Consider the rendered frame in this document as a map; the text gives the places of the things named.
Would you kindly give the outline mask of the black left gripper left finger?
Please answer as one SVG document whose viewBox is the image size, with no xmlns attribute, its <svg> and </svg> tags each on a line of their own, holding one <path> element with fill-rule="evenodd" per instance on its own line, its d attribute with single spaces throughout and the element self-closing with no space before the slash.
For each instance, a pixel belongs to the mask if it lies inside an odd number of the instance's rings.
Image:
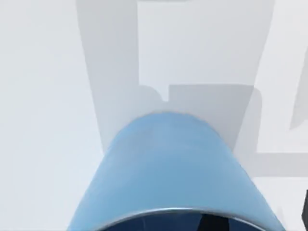
<svg viewBox="0 0 308 231">
<path fill-rule="evenodd" d="M 229 231 L 229 219 L 212 214 L 203 214 L 197 231 Z"/>
</svg>

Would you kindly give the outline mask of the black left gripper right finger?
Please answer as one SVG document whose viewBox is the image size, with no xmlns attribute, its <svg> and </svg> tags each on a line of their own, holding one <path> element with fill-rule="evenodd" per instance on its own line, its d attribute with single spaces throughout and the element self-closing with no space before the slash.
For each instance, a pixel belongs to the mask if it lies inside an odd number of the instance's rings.
<svg viewBox="0 0 308 231">
<path fill-rule="evenodd" d="M 303 211 L 301 214 L 302 219 L 308 219 L 308 190 L 306 190 L 306 195 L 304 199 Z"/>
</svg>

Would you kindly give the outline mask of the light blue cup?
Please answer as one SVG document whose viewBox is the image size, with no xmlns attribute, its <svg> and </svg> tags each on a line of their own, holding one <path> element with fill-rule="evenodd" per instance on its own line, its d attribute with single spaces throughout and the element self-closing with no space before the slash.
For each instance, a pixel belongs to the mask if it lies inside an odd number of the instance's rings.
<svg viewBox="0 0 308 231">
<path fill-rule="evenodd" d="M 155 113 L 113 139 L 67 231 L 285 231 L 223 139 L 187 114 Z"/>
</svg>

